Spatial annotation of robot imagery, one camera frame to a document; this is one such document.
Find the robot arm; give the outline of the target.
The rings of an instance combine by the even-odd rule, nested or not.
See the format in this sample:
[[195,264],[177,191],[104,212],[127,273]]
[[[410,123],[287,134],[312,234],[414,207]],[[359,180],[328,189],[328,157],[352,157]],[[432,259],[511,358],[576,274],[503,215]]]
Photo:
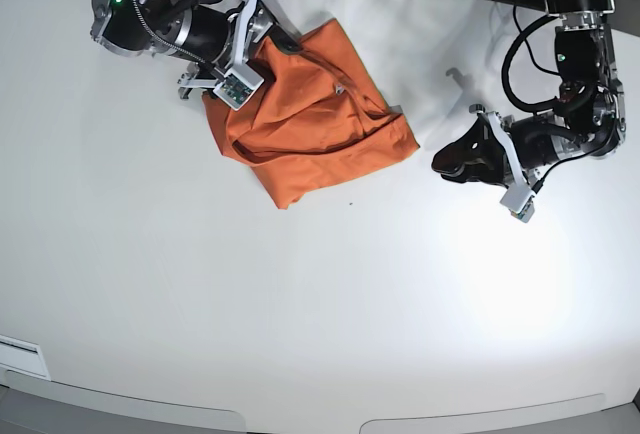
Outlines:
[[[511,0],[520,6],[524,0]],[[522,181],[539,191],[545,177],[538,169],[587,157],[602,158],[626,138],[624,90],[618,78],[611,26],[614,0],[542,0],[545,13],[519,28],[502,67],[501,83],[509,102],[525,118],[502,118],[475,105],[471,128],[437,152],[431,167],[443,179],[481,182],[505,188]],[[510,71],[520,48],[539,29],[558,21],[554,54],[557,96],[526,102],[514,92]]]
[[239,110],[264,82],[251,59],[268,38],[283,53],[302,46],[264,0],[240,0],[227,11],[223,0],[91,0],[92,39],[124,56],[163,55],[188,61],[178,81],[186,99],[202,89]]

